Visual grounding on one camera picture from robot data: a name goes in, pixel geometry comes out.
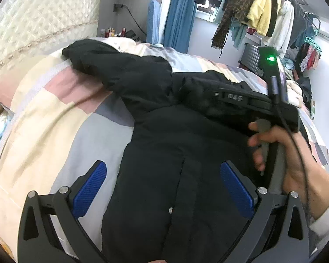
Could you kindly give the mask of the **person's right hand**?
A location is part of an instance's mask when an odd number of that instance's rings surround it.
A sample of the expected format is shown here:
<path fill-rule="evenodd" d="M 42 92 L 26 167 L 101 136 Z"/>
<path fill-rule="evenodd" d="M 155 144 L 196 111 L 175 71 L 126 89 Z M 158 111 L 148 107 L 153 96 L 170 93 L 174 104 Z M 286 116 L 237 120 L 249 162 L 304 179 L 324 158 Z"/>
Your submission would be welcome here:
<path fill-rule="evenodd" d="M 308 142 L 301 133 L 290 135 L 279 126 L 274 126 L 266 132 L 260 132 L 256 122 L 250 123 L 248 127 L 256 132 L 248 140 L 248 146 L 256 147 L 262 142 L 278 142 L 283 145 L 286 158 L 283 190 L 286 193 L 296 191 L 301 201 L 308 204 L 311 215 L 311 190 L 329 179 L 329 173 L 314 160 Z"/>

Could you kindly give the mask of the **right forearm white sleeve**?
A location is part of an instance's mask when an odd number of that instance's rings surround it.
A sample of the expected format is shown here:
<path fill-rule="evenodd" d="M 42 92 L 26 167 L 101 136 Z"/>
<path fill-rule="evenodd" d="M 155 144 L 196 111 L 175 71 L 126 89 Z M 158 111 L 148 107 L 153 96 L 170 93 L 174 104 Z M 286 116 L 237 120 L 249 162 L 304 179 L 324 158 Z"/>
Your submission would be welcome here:
<path fill-rule="evenodd" d="M 317 235 L 319 242 L 316 248 L 321 251 L 329 241 L 329 179 L 318 184 L 310 194 L 311 215 L 314 218 L 310 230 Z"/>

